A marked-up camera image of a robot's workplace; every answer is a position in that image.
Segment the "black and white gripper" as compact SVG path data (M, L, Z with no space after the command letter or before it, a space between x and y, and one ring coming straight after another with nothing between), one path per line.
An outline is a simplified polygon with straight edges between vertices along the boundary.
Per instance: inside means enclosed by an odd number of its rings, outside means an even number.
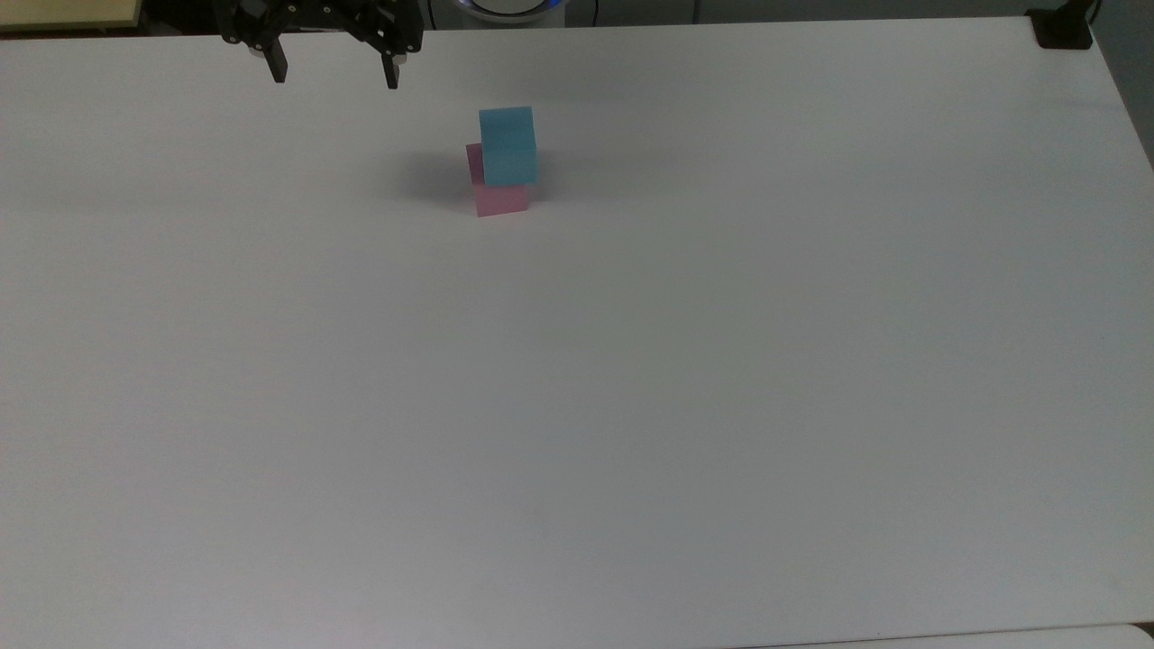
M419 1L215 1L215 23L224 42L262 53L278 85L288 74L282 33L308 29L351 33L382 53L385 85L398 89L403 54L422 50L425 32Z

